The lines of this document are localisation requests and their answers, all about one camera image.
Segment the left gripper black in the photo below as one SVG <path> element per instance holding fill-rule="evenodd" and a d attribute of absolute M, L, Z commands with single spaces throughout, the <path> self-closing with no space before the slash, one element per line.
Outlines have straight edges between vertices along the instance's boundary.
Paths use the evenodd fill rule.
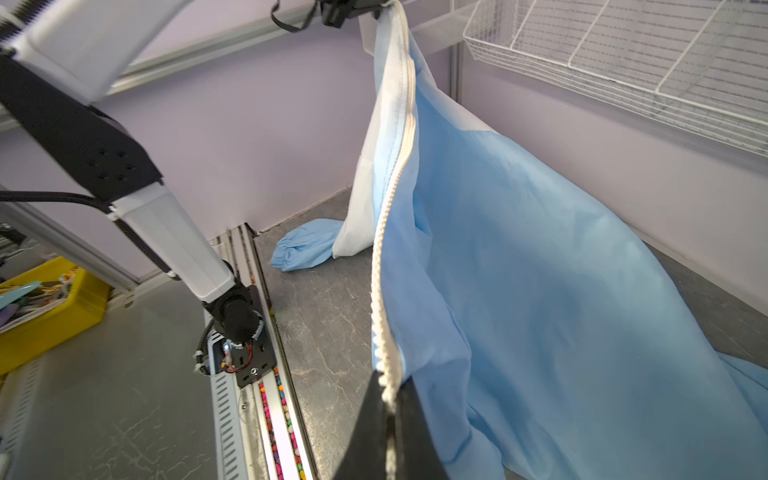
<path fill-rule="evenodd" d="M 325 26 L 341 28 L 346 20 L 371 13 L 377 19 L 388 6 L 386 0 L 322 0 L 319 2 L 322 23 Z"/>

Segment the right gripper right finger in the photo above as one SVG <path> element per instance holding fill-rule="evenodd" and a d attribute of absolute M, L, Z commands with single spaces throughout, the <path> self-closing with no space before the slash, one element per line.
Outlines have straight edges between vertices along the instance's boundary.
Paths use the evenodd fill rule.
<path fill-rule="evenodd" d="M 395 452 L 397 480 L 448 480 L 412 379 L 397 394 Z"/>

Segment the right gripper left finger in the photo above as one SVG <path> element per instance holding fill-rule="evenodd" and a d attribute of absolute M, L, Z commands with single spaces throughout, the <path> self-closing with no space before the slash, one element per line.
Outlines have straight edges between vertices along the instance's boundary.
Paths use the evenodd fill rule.
<path fill-rule="evenodd" d="M 373 371 L 335 480 L 384 480 L 388 409 L 382 398 L 380 373 Z"/>

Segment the light blue zip jacket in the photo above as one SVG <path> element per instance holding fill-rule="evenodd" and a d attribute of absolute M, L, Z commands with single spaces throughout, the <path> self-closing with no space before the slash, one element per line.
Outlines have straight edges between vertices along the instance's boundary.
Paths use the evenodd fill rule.
<path fill-rule="evenodd" d="M 717 353 L 612 211 L 438 89 L 401 3 L 344 220 L 286 234 L 290 272 L 370 250 L 388 409 L 412 379 L 449 479 L 763 479 L 767 372 Z"/>

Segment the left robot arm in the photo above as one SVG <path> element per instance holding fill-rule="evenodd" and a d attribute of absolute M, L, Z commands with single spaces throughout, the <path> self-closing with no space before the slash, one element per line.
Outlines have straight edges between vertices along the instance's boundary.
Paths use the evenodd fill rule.
<path fill-rule="evenodd" d="M 81 187 L 5 191 L 5 202 L 101 210 L 181 280 L 226 340 L 253 350 L 266 323 L 249 288 L 205 241 L 146 150 L 96 104 L 182 10 L 180 1 L 23 1 L 1 14 L 1 103 Z"/>

